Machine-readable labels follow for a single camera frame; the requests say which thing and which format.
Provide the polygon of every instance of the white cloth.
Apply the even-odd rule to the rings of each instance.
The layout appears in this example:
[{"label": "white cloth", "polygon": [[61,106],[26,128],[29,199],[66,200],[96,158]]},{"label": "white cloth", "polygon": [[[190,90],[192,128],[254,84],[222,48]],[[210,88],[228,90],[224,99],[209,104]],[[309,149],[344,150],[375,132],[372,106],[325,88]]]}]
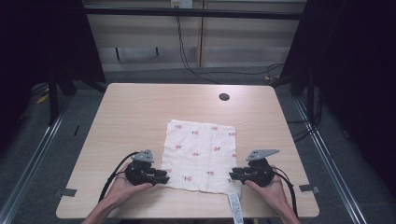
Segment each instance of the white cloth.
[{"label": "white cloth", "polygon": [[167,124],[162,170],[167,187],[241,195],[240,181],[229,173],[237,166],[235,127],[172,119]]}]

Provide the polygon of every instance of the black circular hole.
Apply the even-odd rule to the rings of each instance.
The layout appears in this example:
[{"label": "black circular hole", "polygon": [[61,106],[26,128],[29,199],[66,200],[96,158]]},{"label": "black circular hole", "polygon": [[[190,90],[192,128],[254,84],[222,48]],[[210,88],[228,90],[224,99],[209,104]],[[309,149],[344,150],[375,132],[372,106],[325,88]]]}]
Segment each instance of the black circular hole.
[{"label": "black circular hole", "polygon": [[227,93],[222,93],[222,94],[219,95],[219,98],[222,101],[228,101],[228,100],[230,100],[230,95],[227,94]]}]

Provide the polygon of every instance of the gray floor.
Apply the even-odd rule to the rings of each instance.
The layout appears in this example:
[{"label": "gray floor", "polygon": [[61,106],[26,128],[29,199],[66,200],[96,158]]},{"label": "gray floor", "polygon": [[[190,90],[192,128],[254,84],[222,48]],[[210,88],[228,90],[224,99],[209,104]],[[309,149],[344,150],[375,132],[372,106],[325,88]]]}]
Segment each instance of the gray floor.
[{"label": "gray floor", "polygon": [[[265,71],[265,67],[206,68],[205,71],[233,71],[254,73]],[[236,74],[202,75],[221,84],[265,85],[278,75],[280,70],[257,76]],[[200,79],[186,69],[146,70],[134,72],[108,72],[107,82],[152,82],[152,83],[210,83]],[[54,196],[56,189],[65,188],[78,154],[91,127],[103,94],[77,83],[78,92],[64,114],[63,122],[56,133],[49,150],[41,162],[35,178],[23,198],[12,223],[79,223],[81,220],[62,220],[56,217],[60,201]],[[276,88],[286,120],[302,119],[296,107],[289,86]],[[41,137],[47,130],[49,102],[35,103],[39,95],[32,97],[25,112],[20,131],[7,154],[0,160],[1,188],[0,204],[3,205],[9,193],[17,184],[26,164],[29,162]],[[302,132],[302,123],[290,124],[291,134]],[[321,123],[318,126],[330,152],[340,169],[352,194],[359,203],[367,223],[395,223],[396,200],[377,174],[361,157],[356,144],[344,136],[344,129],[324,104]],[[324,166],[316,146],[308,135],[296,143],[305,171],[312,186],[318,187],[316,194],[320,214],[318,217],[302,218],[302,223],[353,223],[342,198]],[[279,223],[277,218],[261,219],[260,223]]]}]

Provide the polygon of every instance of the wooden table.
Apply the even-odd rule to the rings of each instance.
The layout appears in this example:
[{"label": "wooden table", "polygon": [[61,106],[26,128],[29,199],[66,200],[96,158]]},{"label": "wooden table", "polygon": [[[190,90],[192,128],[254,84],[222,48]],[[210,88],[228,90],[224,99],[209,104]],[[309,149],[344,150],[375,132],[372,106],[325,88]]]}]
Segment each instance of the wooden table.
[{"label": "wooden table", "polygon": [[[230,95],[222,101],[221,93]],[[98,109],[78,157],[67,188],[74,197],[63,196],[57,209],[60,218],[84,218],[97,204],[107,178],[122,158],[134,151],[151,149],[161,167],[166,124],[169,119],[231,125],[236,129],[239,166],[252,149],[277,148],[268,157],[289,176],[295,186],[300,217],[318,215],[312,191],[300,192],[309,184],[273,88],[264,86],[192,84],[111,84]],[[284,184],[291,203],[290,192]],[[244,217],[273,217],[275,214],[257,193],[242,187]],[[228,197],[223,194],[169,189],[157,185],[135,195],[111,217],[200,218],[232,217]]]}]

